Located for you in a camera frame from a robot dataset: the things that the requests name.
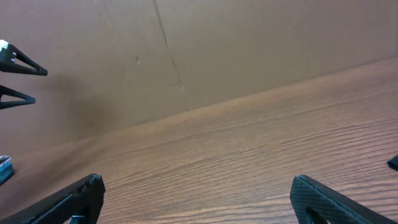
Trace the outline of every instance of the black plastic part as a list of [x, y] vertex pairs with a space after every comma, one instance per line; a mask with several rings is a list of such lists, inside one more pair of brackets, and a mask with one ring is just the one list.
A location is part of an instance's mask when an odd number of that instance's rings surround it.
[[105, 186], [100, 175], [87, 177], [65, 187], [32, 206], [11, 215], [0, 224], [95, 224], [104, 203]]
[[394, 158], [392, 158], [391, 160], [389, 160], [389, 161], [387, 162], [387, 164], [388, 164], [388, 166], [389, 166], [391, 169], [394, 169], [394, 170], [398, 171], [398, 156], [395, 156]]
[[290, 201], [300, 224], [396, 224], [306, 175], [294, 178]]
[[[1, 102], [1, 98], [3, 95], [18, 97], [23, 100]], [[36, 99], [31, 96], [28, 96], [26, 94], [20, 93], [18, 91], [15, 91], [15, 90], [12, 90], [10, 88], [0, 85], [0, 110], [6, 109], [6, 108], [12, 108], [14, 106], [30, 105], [30, 104], [34, 104], [35, 102], [36, 102]]]
[[[14, 62], [15, 58], [32, 66], [33, 68], [16, 64]], [[12, 44], [8, 44], [6, 49], [0, 48], [0, 71], [28, 75], [48, 75], [48, 71], [46, 69], [32, 61], [28, 56], [26, 56]]]

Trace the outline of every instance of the brown cardboard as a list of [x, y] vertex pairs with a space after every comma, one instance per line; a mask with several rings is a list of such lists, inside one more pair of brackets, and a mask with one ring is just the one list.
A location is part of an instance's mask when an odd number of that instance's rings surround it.
[[6, 1], [0, 39], [49, 70], [0, 74], [0, 152], [61, 144], [389, 58], [393, 0]]

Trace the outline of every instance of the wood grain surface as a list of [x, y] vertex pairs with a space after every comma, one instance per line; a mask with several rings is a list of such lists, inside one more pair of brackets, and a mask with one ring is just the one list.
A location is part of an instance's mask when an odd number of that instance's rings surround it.
[[5, 217], [89, 173], [99, 223], [297, 223], [306, 174], [398, 220], [398, 58], [51, 149], [11, 153]]

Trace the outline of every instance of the blue object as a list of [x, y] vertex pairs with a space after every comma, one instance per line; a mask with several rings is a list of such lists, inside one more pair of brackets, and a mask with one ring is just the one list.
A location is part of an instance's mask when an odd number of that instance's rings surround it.
[[14, 174], [12, 168], [11, 157], [0, 156], [0, 185]]

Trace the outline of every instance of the black triangular bracket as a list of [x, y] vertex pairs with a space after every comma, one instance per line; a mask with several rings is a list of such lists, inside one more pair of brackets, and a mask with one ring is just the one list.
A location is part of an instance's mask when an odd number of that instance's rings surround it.
[[[23, 100], [1, 102], [1, 97], [3, 95], [18, 97]], [[31, 96], [28, 96], [26, 94], [20, 93], [18, 91], [15, 91], [15, 90], [12, 90], [10, 88], [0, 85], [0, 110], [6, 109], [6, 108], [12, 108], [15, 106], [30, 105], [30, 104], [34, 104], [35, 102], [36, 102], [36, 99]]]
[[[15, 63], [15, 59], [18, 59], [33, 68], [18, 65]], [[0, 71], [42, 76], [46, 76], [48, 74], [46, 69], [32, 61], [28, 56], [5, 40], [0, 40]]]

